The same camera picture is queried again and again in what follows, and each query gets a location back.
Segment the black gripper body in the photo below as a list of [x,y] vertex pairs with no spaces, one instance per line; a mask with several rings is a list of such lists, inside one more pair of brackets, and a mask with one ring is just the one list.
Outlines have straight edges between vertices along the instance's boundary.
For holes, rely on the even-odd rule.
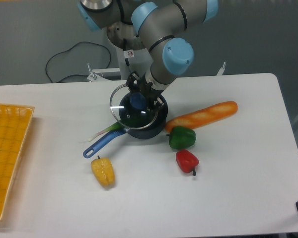
[[158,82],[150,71],[147,71],[137,80],[137,86],[148,104],[154,104],[161,93],[168,87],[167,84]]

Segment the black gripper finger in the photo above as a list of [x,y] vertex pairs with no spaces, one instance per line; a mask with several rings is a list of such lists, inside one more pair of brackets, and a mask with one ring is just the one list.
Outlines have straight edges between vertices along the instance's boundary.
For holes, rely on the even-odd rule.
[[133,71],[127,78],[126,86],[128,87],[129,91],[131,93],[140,92],[140,87],[138,85],[138,82],[140,80],[140,77],[136,71]]
[[147,109],[157,112],[165,106],[165,99],[162,96],[157,98],[147,98]]

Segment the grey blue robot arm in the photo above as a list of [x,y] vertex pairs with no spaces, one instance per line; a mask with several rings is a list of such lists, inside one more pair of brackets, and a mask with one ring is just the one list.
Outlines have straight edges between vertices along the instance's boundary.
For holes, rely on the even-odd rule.
[[216,16],[216,0],[174,0],[159,8],[147,0],[80,0],[77,7],[90,29],[115,23],[130,25],[153,62],[138,83],[153,105],[161,93],[193,62],[192,46],[176,35]]

